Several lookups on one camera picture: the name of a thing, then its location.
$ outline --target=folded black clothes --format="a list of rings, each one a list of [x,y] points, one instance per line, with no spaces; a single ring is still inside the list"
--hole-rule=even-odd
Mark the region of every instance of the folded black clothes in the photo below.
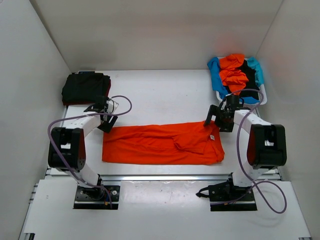
[[[243,64],[239,67],[237,67],[241,72],[243,72],[248,79],[248,81],[245,84],[244,89],[255,89],[259,90],[259,87],[256,84],[256,70],[252,69],[251,67],[248,66],[248,62],[246,60],[243,61]],[[226,90],[228,93],[231,93],[230,89],[228,86],[225,86]],[[256,100],[259,100],[259,95],[255,91],[242,91],[240,93],[240,98],[244,97],[253,97]]]
[[[110,87],[110,77],[103,73],[72,73],[62,88],[63,105],[94,103],[97,96],[107,97]]]

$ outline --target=orange cloth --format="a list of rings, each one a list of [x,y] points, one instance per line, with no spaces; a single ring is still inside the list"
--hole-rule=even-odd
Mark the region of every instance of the orange cloth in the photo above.
[[[244,89],[248,78],[245,73],[236,69],[240,67],[245,60],[243,54],[231,54],[219,60],[220,62],[220,78],[224,86],[228,86],[231,92]]]
[[[204,122],[120,126],[103,135],[102,161],[109,163],[211,165],[224,155],[213,121],[205,127]]]

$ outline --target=white table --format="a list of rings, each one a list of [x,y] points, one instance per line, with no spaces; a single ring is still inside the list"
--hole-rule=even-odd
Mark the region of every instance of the white table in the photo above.
[[[212,90],[209,70],[126,70],[100,71],[111,78],[109,96],[125,95],[132,101],[132,111],[120,116],[115,126],[136,126],[151,124],[175,124],[200,122],[207,117],[209,106],[218,105]],[[125,99],[119,102],[116,113],[129,108]],[[69,106],[66,117],[83,115],[87,106]],[[103,132],[93,130],[85,138],[86,162],[101,175],[228,175],[238,167],[235,125],[232,133],[221,133],[225,152],[224,160],[213,165],[137,165],[102,162]],[[243,130],[240,135],[240,149],[243,161],[249,135]],[[63,173],[56,169],[51,175]]]
[[[287,211],[272,212],[254,190],[258,211],[210,212],[209,200],[195,193],[206,181],[121,183],[118,210],[73,209],[76,182],[70,177],[41,180],[24,233],[34,240],[298,240],[310,237],[290,182],[276,182],[288,199]],[[280,192],[260,185],[281,210]]]

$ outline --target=white wall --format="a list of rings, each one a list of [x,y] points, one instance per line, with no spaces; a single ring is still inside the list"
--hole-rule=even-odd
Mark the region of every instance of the white wall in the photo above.
[[[28,0],[0,0],[0,239],[18,239],[69,69]]]
[[[207,69],[256,55],[282,0],[31,0],[72,71]]]
[[[319,0],[285,0],[257,54],[268,97],[260,111],[285,126],[282,172],[292,181],[314,239],[320,239],[319,10]]]

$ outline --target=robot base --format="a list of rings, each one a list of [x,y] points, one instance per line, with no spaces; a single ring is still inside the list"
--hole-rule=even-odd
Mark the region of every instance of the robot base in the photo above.
[[[209,195],[201,193],[202,191],[209,191]],[[196,195],[198,197],[204,197],[210,199],[210,211],[211,212],[238,212],[238,211],[257,211],[257,205],[255,196],[252,191],[248,191],[248,188],[235,187],[231,181],[218,183],[216,185],[209,185],[202,188]],[[235,199],[239,199],[236,202],[228,204],[215,204],[221,202],[228,202]]]
[[[84,191],[84,188],[79,185],[76,188],[73,209],[118,210],[120,186],[105,185],[104,187],[110,192],[112,209],[110,209],[110,204],[105,204],[105,196],[101,196],[99,199],[92,199],[88,194],[85,193],[86,191]]]

